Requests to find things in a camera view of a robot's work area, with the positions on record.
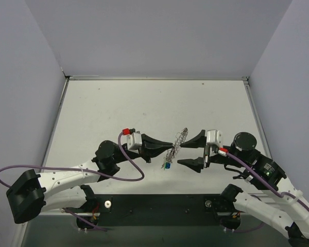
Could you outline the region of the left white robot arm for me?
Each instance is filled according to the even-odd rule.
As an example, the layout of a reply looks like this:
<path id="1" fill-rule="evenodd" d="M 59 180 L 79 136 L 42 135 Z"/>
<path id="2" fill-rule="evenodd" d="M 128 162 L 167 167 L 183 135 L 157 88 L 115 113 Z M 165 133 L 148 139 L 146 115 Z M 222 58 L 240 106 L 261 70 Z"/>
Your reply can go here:
<path id="1" fill-rule="evenodd" d="M 142 158 L 150 163 L 152 158 L 172 147 L 172 143 L 134 132 L 127 135 L 125 144 L 101 142 L 95 156 L 80 165 L 48 168 L 42 173 L 27 170 L 6 192 L 14 222 L 25 223 L 41 212 L 59 208 L 81 213 L 109 211 L 110 205 L 96 198 L 89 184 L 115 179 L 121 162 Z"/>

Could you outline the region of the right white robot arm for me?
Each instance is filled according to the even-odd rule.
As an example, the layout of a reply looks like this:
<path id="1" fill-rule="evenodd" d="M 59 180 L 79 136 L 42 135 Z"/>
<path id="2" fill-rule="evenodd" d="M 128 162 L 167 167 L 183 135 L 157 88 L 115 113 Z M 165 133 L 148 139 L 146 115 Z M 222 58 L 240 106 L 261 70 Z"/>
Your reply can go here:
<path id="1" fill-rule="evenodd" d="M 286 172 L 274 160 L 261 154 L 256 145 L 256 138 L 248 132 L 237 133 L 231 145 L 225 146 L 221 131 L 201 130 L 180 147 L 203 148 L 203 156 L 178 163 L 197 173 L 211 163 L 233 166 L 232 171 L 238 173 L 236 179 L 253 185 L 273 200 L 275 206 L 233 184 L 229 184 L 220 196 L 236 211 L 247 213 L 277 230 L 291 246 L 309 246 L 309 202 Z"/>

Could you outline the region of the metal disc with keyrings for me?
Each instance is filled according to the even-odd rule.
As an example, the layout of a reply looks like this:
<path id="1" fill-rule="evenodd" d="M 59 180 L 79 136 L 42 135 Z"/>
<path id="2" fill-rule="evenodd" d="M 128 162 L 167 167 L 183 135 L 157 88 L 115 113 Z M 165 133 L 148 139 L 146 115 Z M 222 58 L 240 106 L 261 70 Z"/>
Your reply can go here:
<path id="1" fill-rule="evenodd" d="M 188 135 L 188 128 L 184 128 L 182 131 L 178 132 L 176 134 L 176 139 L 173 144 L 173 148 L 169 149 L 165 158 L 164 158 L 164 163 L 170 163 L 170 165 L 173 162 L 173 159 L 177 156 L 179 150 L 180 150 L 180 145 L 186 141 Z"/>

